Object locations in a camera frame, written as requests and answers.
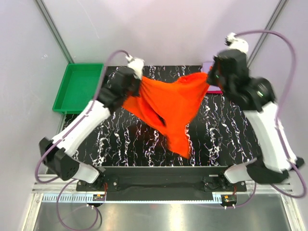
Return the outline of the orange t shirt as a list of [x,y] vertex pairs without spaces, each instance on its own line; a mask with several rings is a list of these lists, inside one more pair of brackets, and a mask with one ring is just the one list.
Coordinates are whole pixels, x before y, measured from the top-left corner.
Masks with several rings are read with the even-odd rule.
[[139,96],[128,97],[123,108],[166,136],[170,151],[188,159],[185,129],[196,117],[208,88],[203,72],[181,76],[173,83],[143,77]]

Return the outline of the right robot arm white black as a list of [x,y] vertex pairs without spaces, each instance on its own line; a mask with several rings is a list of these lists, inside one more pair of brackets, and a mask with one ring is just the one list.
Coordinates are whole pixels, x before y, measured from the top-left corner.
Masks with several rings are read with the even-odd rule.
[[262,77],[250,77],[246,54],[240,50],[220,51],[213,60],[207,82],[218,86],[230,102],[239,106],[262,151],[252,161],[229,167],[218,179],[219,187],[229,191],[244,180],[259,184],[283,182],[289,177],[289,170],[301,168],[305,162],[293,153],[286,135],[278,134],[275,123],[278,105],[270,82]]

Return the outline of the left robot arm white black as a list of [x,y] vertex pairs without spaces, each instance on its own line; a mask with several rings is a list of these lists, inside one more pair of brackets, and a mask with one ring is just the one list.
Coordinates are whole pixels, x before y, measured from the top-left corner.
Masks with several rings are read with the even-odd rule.
[[138,94],[141,80],[142,68],[127,66],[118,69],[114,79],[103,81],[95,98],[66,129],[50,140],[43,138],[39,142],[41,162],[64,181],[82,180],[91,189],[100,190],[104,184],[100,171],[72,156],[90,133],[120,108],[128,96]]

